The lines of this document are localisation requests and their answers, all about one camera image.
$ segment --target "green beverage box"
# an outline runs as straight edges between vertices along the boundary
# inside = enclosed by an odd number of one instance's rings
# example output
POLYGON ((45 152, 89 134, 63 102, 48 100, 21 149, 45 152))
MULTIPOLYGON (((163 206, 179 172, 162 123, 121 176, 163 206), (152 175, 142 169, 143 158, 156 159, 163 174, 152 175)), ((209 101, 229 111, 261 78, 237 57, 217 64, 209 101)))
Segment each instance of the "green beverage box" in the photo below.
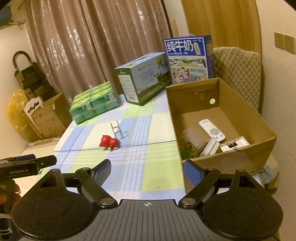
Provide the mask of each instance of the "green beverage box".
POLYGON ((76 124, 80 124, 117 107, 118 100, 108 81, 76 95, 69 112, 76 124))
POLYGON ((115 68, 127 102, 143 106, 172 83, 164 52, 149 53, 115 68))

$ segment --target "metal screw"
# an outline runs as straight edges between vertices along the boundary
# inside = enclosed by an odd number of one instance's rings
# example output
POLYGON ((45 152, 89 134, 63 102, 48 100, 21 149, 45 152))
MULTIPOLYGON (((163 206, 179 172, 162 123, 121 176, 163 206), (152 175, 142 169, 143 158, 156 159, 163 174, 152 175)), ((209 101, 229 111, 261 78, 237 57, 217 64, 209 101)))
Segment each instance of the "metal screw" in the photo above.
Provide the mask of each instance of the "metal screw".
POLYGON ((112 205, 113 203, 115 203, 115 200, 113 198, 103 198, 101 200, 101 204, 106 206, 112 205))
POLYGON ((181 203, 183 203, 186 206, 190 206, 196 203, 196 201, 193 198, 187 197, 187 198, 183 198, 181 203))

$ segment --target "brown curtain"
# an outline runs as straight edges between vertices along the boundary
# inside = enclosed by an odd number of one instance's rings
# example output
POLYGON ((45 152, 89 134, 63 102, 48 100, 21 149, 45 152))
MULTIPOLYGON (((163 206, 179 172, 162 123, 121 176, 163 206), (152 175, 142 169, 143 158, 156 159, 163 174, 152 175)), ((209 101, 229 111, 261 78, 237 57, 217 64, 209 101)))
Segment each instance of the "brown curtain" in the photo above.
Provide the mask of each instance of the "brown curtain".
POLYGON ((37 61, 70 101, 105 81, 122 93, 113 69, 171 36, 162 0, 26 0, 25 12, 37 61))

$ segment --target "yellow plastic bag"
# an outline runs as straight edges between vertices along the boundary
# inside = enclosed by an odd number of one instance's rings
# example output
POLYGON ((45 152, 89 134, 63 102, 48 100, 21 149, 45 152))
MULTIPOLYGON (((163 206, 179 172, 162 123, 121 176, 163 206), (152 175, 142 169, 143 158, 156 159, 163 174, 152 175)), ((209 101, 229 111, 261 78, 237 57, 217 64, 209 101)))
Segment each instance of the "yellow plastic bag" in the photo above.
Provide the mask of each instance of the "yellow plastic bag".
POLYGON ((38 140, 36 133, 33 131, 26 118, 23 109, 28 103, 29 98, 22 89, 16 90, 7 104, 7 115, 13 128, 19 135, 28 141, 38 140))
POLYGON ((12 94, 7 105, 9 121, 18 132, 24 131, 27 125, 29 125, 22 112, 28 101, 29 99, 25 91, 18 89, 12 94))

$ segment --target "human hand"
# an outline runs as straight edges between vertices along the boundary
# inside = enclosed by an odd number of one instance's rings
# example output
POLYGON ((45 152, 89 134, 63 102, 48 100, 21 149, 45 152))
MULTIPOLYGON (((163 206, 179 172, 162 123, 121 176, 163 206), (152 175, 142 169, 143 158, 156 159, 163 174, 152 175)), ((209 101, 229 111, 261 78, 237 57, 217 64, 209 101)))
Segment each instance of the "human hand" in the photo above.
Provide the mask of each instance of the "human hand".
MULTIPOLYGON (((21 199, 22 197, 20 196, 20 187, 18 184, 15 184, 15 189, 14 192, 11 195, 10 199, 10 210, 14 207, 14 205, 21 199)), ((7 196, 5 193, 0 192, 0 205, 4 204, 7 202, 7 196)))

